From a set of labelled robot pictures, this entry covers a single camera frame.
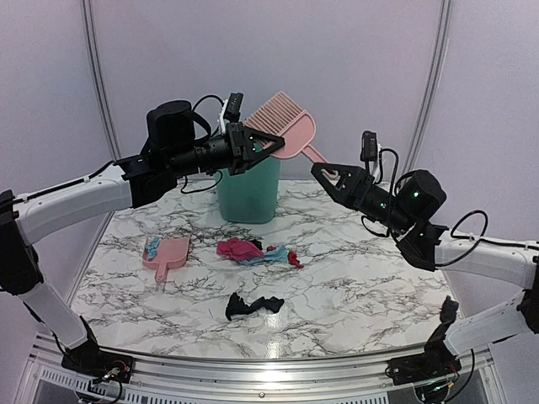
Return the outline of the pink plastic hand brush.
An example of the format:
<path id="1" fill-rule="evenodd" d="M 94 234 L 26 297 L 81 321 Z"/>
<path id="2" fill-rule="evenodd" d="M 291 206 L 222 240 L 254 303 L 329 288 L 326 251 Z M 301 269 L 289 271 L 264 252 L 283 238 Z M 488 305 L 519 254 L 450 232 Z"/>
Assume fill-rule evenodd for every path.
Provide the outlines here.
<path id="1" fill-rule="evenodd" d="M 247 127 L 280 136 L 285 146 L 273 157 L 287 160 L 303 154 L 312 163 L 328 163 L 313 145 L 317 127 L 312 115 L 280 91 L 254 111 L 244 122 Z"/>

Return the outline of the red paper scrap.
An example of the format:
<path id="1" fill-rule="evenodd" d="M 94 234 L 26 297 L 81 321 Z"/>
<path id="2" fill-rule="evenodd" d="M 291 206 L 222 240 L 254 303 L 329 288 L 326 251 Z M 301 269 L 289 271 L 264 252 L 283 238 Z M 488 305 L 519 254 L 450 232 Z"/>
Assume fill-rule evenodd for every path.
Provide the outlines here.
<path id="1" fill-rule="evenodd" d="M 295 252 L 289 251 L 287 254 L 287 259 L 290 265 L 296 268 L 304 268 L 304 265 L 300 262 Z"/>

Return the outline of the light blue paper scrap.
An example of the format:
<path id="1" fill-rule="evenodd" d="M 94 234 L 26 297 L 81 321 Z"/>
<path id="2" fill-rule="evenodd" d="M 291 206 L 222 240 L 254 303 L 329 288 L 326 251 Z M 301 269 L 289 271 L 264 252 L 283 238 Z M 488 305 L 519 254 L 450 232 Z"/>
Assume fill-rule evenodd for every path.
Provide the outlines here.
<path id="1" fill-rule="evenodd" d="M 285 246 L 279 246 L 271 251 L 266 251 L 262 258 L 253 258 L 250 260 L 241 261 L 239 264 L 243 266 L 254 266 L 266 263 L 287 263 L 288 253 L 289 252 Z"/>

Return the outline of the small black paper scrap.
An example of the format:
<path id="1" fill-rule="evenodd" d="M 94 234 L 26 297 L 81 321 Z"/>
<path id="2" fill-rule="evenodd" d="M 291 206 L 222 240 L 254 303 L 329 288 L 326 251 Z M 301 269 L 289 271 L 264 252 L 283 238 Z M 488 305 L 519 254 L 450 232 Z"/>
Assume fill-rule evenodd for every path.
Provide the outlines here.
<path id="1" fill-rule="evenodd" d="M 263 250 L 262 243 L 259 240 L 253 239 L 250 241 L 254 246 L 256 246 L 258 249 Z"/>

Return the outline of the magenta paper sheet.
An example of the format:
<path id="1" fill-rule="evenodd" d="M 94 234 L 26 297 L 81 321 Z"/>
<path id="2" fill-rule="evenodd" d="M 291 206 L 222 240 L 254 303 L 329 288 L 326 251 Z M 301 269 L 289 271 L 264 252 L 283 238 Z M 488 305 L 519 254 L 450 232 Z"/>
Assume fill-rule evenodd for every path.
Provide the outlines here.
<path id="1" fill-rule="evenodd" d="M 243 265 L 259 262 L 264 258 L 260 248 L 250 241 L 232 238 L 224 242 L 218 242 L 216 253 L 222 257 Z"/>

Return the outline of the pink plastic dustpan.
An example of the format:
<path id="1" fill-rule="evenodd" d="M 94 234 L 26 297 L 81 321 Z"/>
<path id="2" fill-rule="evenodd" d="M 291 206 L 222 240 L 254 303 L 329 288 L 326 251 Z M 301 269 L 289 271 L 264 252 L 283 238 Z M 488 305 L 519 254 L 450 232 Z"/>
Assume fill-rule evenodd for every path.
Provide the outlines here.
<path id="1" fill-rule="evenodd" d="M 170 269 L 181 268 L 186 264 L 189 252 L 189 238 L 160 239 L 157 256 L 153 260 L 147 260 L 144 247 L 142 265 L 144 268 L 154 272 L 156 284 L 165 284 Z"/>

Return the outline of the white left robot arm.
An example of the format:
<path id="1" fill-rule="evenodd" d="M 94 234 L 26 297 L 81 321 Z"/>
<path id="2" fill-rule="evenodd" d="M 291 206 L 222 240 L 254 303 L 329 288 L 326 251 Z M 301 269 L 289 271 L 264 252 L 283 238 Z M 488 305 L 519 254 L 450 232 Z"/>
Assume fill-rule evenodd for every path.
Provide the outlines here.
<path id="1" fill-rule="evenodd" d="M 234 93 L 222 106 L 218 134 L 189 101 L 170 101 L 147 114 L 148 138 L 139 154 L 33 194 L 2 192 L 1 287 L 56 335 L 68 364 L 97 375 L 112 360 L 45 279 L 34 244 L 94 216 L 156 202 L 180 178 L 222 169 L 243 174 L 283 148 L 283 138 L 241 122 L 241 98 Z"/>

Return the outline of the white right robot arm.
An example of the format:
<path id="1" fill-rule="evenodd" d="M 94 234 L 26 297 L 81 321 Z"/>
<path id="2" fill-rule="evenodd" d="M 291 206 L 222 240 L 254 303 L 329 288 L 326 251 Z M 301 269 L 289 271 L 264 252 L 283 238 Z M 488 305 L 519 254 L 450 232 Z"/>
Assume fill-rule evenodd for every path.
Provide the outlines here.
<path id="1" fill-rule="evenodd" d="M 418 357 L 422 375 L 438 375 L 451 359 L 474 348 L 538 332 L 537 242 L 465 235 L 430 223 L 446 193 L 426 170 L 405 174 L 398 191 L 380 188 L 362 167 L 316 163 L 311 173 L 334 202 L 385 226 L 412 267 L 476 274 L 520 286 L 514 298 L 467 319 L 446 314 Z"/>

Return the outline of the green plastic waste bin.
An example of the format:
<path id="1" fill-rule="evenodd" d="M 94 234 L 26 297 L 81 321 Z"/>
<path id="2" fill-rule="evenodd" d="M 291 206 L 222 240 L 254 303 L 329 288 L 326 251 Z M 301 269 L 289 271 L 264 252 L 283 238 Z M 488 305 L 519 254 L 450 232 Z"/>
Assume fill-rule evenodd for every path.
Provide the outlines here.
<path id="1" fill-rule="evenodd" d="M 269 157 L 256 167 L 231 176 L 222 170 L 216 186 L 221 217 L 240 224 L 264 224 L 275 216 L 280 161 Z"/>

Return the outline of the aluminium front table rail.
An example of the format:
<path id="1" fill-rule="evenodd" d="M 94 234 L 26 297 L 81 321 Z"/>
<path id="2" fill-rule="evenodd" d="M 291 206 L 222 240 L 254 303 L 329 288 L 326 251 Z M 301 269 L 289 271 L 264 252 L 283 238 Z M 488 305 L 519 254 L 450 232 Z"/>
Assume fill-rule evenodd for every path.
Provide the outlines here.
<path id="1" fill-rule="evenodd" d="M 416 403 L 433 382 L 395 386 L 386 377 L 389 359 L 417 354 L 406 348 L 308 359 L 208 359 L 127 351 L 134 359 L 124 403 Z M 81 396 L 111 401 L 111 384 L 61 367 L 53 338 L 34 341 L 17 389 L 17 403 L 75 403 Z"/>

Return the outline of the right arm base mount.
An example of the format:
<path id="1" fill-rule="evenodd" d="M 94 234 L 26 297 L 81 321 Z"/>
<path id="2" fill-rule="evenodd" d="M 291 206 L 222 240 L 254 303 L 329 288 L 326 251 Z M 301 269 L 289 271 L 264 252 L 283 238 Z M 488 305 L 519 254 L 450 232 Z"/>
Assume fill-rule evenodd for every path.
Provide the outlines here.
<path id="1" fill-rule="evenodd" d="M 385 375 L 394 385 L 404 385 L 456 375 L 461 369 L 461 362 L 451 356 L 443 359 L 437 353 L 419 353 L 390 359 Z"/>

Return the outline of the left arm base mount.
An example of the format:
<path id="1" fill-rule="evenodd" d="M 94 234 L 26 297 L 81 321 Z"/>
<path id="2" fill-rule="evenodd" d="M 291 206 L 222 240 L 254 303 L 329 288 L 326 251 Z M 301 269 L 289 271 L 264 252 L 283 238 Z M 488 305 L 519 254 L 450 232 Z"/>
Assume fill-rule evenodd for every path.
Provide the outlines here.
<path id="1" fill-rule="evenodd" d="M 111 370 L 118 369 L 119 374 L 114 377 L 114 380 L 123 384 L 130 381 L 134 364 L 133 357 L 111 352 L 100 352 L 96 357 L 84 359 L 70 359 L 67 355 L 64 355 L 61 361 L 61 366 L 64 369 L 89 375 L 93 378 L 105 376 Z"/>

